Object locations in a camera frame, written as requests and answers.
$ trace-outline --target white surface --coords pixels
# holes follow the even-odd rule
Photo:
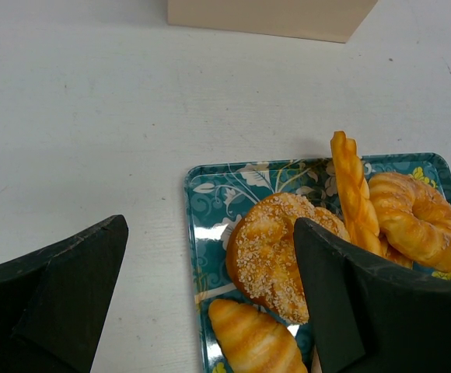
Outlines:
[[[192,166],[329,155],[337,129],[451,166],[451,1],[379,0],[346,45],[170,27],[165,7],[0,0],[0,263],[130,228],[93,372],[200,367]]]

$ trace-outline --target tray rim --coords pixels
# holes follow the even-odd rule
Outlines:
[[[390,153],[390,154],[375,154],[375,155],[362,155],[359,157],[363,162],[368,162],[368,163],[372,163],[372,162],[378,162],[380,159],[403,159],[403,158],[413,158],[413,160],[415,162],[433,162],[436,161],[436,163],[438,165],[440,165],[441,167],[436,166],[435,168],[438,169],[443,169],[444,171],[446,171],[448,173],[448,179],[451,182],[451,168],[449,166],[449,163],[445,160],[444,157],[442,157],[440,154],[435,153],[435,152],[412,152],[412,153]],[[200,164],[198,166],[192,167],[191,169],[189,169],[186,173],[186,176],[184,177],[184,207],[185,207],[185,211],[186,211],[186,218],[187,218],[187,235],[188,235],[188,242],[189,242],[189,247],[188,249],[191,251],[190,255],[189,255],[189,264],[191,266],[191,282],[192,282],[192,287],[193,287],[193,293],[194,296],[196,296],[196,294],[198,294],[198,290],[196,288],[196,283],[194,281],[194,275],[193,273],[193,260],[197,263],[198,262],[198,254],[196,252],[196,238],[194,236],[194,230],[193,230],[193,223],[192,223],[192,213],[191,213],[191,199],[190,199],[190,195],[191,195],[191,183],[192,181],[198,177],[198,176],[203,176],[203,175],[212,175],[212,174],[216,174],[216,173],[206,173],[204,172],[204,170],[206,168],[217,168],[217,169],[221,169],[224,167],[229,168],[229,171],[234,173],[237,172],[237,170],[239,168],[244,167],[247,163],[262,163],[262,162],[268,162],[269,166],[272,165],[281,165],[281,164],[285,164],[287,162],[293,162],[293,161],[304,161],[304,162],[308,162],[308,163],[313,163],[313,162],[327,162],[332,160],[332,157],[319,157],[319,158],[298,158],[298,159],[278,159],[278,160],[271,160],[271,161],[266,161],[266,160],[253,160],[253,161],[242,161],[242,162],[221,162],[221,163],[211,163],[211,164]],[[195,315],[194,317],[198,316],[199,319],[199,326],[198,328],[195,330],[195,333],[197,334],[198,337],[198,342],[200,344],[200,351],[201,351],[201,365],[203,368],[203,372],[208,372],[210,371],[210,367],[206,364],[205,362],[208,360],[208,354],[207,354],[207,346],[206,343],[203,343],[203,338],[200,336],[199,333],[199,329],[203,329],[203,325],[204,325],[204,321],[202,320],[203,314],[202,312],[197,312],[197,315]]]

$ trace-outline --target sesame bagel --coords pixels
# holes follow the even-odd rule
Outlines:
[[[293,229],[297,218],[310,218],[350,241],[343,222],[305,197],[276,193],[253,206],[231,234],[227,272],[251,301],[295,324],[309,313],[296,264]]]

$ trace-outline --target pastry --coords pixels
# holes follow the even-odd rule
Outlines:
[[[369,181],[381,231],[406,257],[451,272],[451,205],[432,186],[399,173]]]
[[[253,206],[232,232],[227,273],[251,301],[303,324],[309,313],[296,264],[293,242],[297,218],[310,218],[342,239],[350,240],[343,222],[305,197],[276,193]]]
[[[381,247],[383,248],[384,257],[387,258],[390,262],[394,262],[396,264],[401,265],[402,267],[406,267],[409,270],[414,266],[414,261],[407,258],[400,251],[393,248],[385,235],[380,235],[379,240],[381,242]]]
[[[215,299],[208,315],[235,373],[307,373],[295,338],[267,313],[252,305]]]
[[[337,131],[330,144],[337,193],[351,243],[384,257],[379,241],[379,223],[369,200],[364,166],[357,156],[357,143],[354,139],[347,138],[343,131]]]

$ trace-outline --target teal tray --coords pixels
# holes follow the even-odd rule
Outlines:
[[[372,155],[362,157],[362,162],[367,179],[375,173],[389,171],[412,175],[438,189],[451,203],[451,173],[446,161],[437,154]],[[229,235],[259,200],[277,192],[302,194],[314,205],[325,207],[342,218],[334,167],[331,159],[198,166],[187,174],[184,188],[203,370],[205,373],[232,372],[208,318],[208,306],[215,298],[251,304],[236,290],[226,271]],[[451,274],[441,274],[416,263],[414,269],[451,280]],[[313,351],[310,322],[302,326],[289,325],[269,310],[255,306],[288,327],[302,351],[303,360],[309,364]]]

